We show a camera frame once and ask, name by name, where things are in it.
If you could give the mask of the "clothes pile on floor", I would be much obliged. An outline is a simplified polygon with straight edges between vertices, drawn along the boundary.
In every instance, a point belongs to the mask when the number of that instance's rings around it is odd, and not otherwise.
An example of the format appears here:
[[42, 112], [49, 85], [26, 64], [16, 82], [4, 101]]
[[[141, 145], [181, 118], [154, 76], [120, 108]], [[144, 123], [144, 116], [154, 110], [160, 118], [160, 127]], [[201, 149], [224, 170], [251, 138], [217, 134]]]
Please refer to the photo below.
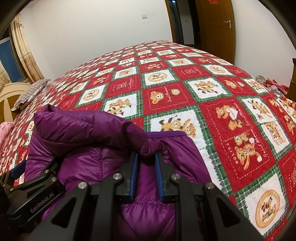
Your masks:
[[288, 87], [282, 84], [279, 84], [276, 80], [270, 80], [269, 78], [265, 78], [261, 75], [255, 77], [255, 80], [262, 84], [269, 91], [279, 95], [286, 96], [288, 92]]

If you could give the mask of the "beige curtain right panel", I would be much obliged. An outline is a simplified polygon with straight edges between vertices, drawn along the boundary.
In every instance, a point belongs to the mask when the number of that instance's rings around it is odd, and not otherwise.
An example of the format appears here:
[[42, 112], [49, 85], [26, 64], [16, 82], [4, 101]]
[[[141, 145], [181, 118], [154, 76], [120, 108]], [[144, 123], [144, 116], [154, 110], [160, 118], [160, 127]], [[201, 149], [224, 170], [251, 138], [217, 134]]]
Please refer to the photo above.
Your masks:
[[25, 37], [20, 13], [11, 21], [10, 27], [16, 53], [30, 82], [35, 83], [44, 79], [44, 75], [38, 67]]

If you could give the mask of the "brown door frame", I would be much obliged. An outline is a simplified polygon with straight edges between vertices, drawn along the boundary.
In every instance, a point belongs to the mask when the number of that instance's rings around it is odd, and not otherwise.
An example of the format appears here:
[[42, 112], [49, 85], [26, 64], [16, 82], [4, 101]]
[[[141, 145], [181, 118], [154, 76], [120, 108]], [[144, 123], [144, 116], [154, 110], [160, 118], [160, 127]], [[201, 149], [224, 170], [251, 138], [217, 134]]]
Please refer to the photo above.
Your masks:
[[195, 1], [165, 1], [173, 42], [201, 47], [200, 24]]

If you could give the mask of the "brown wooden door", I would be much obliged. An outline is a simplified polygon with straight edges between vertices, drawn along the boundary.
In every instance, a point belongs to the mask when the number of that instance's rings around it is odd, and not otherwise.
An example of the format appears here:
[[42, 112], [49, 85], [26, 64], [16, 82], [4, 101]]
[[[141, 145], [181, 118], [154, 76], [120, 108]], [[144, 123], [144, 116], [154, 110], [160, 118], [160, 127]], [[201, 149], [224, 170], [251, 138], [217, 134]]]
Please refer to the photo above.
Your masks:
[[[201, 49], [224, 59], [235, 61], [235, 21], [231, 0], [219, 0], [210, 4], [207, 0], [195, 1], [201, 34]], [[224, 21], [231, 20], [232, 28]]]

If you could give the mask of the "red paper door decoration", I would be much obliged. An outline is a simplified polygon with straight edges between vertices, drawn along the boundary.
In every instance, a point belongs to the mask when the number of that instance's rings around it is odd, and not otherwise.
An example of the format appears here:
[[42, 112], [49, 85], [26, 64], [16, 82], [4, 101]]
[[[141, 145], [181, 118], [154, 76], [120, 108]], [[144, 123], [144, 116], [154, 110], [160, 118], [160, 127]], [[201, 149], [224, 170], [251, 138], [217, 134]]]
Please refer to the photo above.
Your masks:
[[218, 4], [219, 0], [208, 0], [210, 4]]

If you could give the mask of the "cream wooden headboard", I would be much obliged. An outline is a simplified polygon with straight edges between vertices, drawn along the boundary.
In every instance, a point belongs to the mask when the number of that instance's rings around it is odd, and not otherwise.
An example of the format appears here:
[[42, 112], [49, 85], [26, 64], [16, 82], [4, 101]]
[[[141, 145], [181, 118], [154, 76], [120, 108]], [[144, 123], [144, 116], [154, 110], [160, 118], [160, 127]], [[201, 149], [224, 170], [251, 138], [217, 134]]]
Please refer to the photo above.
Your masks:
[[19, 110], [11, 111], [20, 95], [29, 88], [29, 84], [22, 82], [9, 83], [1, 91], [0, 121], [13, 122], [19, 114]]

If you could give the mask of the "dark wooden dresser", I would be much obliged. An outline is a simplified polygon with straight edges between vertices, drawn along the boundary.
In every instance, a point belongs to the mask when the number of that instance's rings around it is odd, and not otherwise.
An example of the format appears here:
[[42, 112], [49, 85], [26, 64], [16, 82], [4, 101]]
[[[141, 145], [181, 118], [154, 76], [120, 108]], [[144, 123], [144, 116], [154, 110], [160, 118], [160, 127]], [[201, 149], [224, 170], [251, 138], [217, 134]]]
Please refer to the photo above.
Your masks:
[[292, 101], [296, 101], [296, 58], [293, 58], [292, 62], [293, 62], [293, 73], [292, 73], [292, 78], [290, 80], [290, 86], [288, 88], [286, 97]]

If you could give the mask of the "red patchwork bear bedspread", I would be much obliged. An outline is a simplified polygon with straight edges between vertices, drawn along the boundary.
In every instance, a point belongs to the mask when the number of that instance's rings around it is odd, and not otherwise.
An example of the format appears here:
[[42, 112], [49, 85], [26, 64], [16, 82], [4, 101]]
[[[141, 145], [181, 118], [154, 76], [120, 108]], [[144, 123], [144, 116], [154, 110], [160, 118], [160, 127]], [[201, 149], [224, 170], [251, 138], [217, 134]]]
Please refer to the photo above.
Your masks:
[[147, 42], [90, 60], [47, 84], [16, 117], [1, 172], [28, 156], [43, 106], [103, 110], [148, 132], [193, 140], [214, 184], [266, 240], [295, 210], [295, 103], [207, 52]]

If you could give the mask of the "purple puffer jacket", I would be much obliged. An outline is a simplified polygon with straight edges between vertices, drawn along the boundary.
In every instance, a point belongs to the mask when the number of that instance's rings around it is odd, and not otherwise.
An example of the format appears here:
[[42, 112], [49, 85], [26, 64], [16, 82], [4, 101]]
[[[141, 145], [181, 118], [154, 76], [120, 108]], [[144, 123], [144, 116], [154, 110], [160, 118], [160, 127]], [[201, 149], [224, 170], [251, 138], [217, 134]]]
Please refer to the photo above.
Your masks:
[[58, 180], [66, 191], [79, 182], [95, 184], [116, 173], [139, 154], [137, 195], [121, 207], [119, 236], [123, 240], [171, 240], [175, 235], [175, 207], [161, 202], [157, 190], [154, 155], [190, 182], [211, 178], [194, 141], [180, 131], [147, 133], [131, 121], [101, 110], [64, 111], [52, 105], [34, 114], [25, 168], [29, 181], [55, 158], [63, 157]]

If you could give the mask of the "striped grey pillow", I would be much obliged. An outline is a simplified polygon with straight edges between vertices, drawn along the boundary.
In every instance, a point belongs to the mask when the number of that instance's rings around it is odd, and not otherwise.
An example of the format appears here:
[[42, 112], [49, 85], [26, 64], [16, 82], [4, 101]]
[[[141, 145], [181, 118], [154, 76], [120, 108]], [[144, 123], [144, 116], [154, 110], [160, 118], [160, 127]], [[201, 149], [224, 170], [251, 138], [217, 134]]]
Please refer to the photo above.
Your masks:
[[30, 87], [24, 91], [20, 97], [16, 100], [15, 104], [11, 108], [11, 111], [25, 109], [34, 98], [46, 87], [49, 79], [41, 79], [30, 85]]

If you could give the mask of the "window with blue pane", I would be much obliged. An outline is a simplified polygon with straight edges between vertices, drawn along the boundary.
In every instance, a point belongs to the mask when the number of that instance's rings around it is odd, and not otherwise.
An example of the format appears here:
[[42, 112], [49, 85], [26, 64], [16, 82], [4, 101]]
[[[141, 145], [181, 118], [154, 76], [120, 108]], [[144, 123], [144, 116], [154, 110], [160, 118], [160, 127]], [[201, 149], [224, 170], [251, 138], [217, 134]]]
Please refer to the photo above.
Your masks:
[[9, 28], [6, 29], [4, 35], [1, 37], [1, 63], [8, 73], [11, 82], [23, 82], [25, 80], [25, 75], [20, 61], [17, 59]]

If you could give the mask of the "pink floral folded quilt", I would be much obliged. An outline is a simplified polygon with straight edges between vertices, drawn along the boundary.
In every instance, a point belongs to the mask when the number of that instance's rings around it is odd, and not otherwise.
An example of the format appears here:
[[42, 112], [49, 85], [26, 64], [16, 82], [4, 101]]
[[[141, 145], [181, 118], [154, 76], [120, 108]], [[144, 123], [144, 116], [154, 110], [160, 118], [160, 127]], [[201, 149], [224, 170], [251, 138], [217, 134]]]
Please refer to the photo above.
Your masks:
[[8, 133], [13, 128], [14, 123], [10, 121], [4, 121], [0, 124], [0, 145], [2, 145], [8, 135]]

